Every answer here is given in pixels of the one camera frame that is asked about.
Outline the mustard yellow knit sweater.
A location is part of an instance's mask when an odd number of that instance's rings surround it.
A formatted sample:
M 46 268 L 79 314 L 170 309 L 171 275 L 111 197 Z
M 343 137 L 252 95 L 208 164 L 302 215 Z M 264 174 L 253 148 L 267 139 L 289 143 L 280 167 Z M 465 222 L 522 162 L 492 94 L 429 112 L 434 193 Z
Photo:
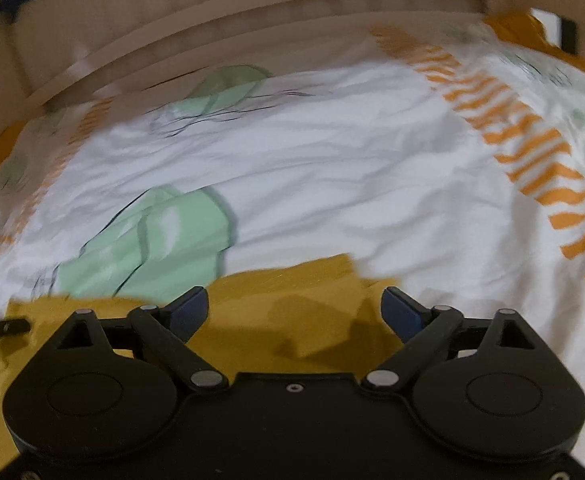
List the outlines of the mustard yellow knit sweater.
M 384 289 L 395 283 L 362 278 L 346 255 L 223 276 L 209 285 L 207 320 L 188 345 L 227 378 L 239 372 L 363 377 L 402 346 L 379 307 Z M 76 310 L 122 318 L 142 304 L 69 296 L 8 304 L 8 314 L 25 316 L 32 330 L 0 340 L 0 470 L 17 454 L 2 415 L 3 396 L 35 352 Z

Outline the white leaf-print duvet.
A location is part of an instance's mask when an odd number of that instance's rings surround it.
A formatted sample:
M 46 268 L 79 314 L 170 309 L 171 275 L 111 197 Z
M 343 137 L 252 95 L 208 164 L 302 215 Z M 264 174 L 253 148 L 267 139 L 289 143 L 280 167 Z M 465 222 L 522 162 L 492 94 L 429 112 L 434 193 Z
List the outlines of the white leaf-print duvet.
M 518 310 L 585 390 L 585 73 L 485 23 L 379 27 L 0 137 L 0 318 L 338 255 L 425 304 Z

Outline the orange bed sheet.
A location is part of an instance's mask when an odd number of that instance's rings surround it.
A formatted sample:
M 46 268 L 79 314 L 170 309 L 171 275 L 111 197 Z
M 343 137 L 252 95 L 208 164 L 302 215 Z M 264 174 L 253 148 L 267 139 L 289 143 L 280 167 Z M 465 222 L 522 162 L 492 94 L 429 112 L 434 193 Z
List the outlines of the orange bed sheet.
M 483 19 L 483 23 L 492 29 L 498 40 L 550 55 L 585 73 L 585 58 L 550 44 L 543 24 L 529 11 L 490 14 Z

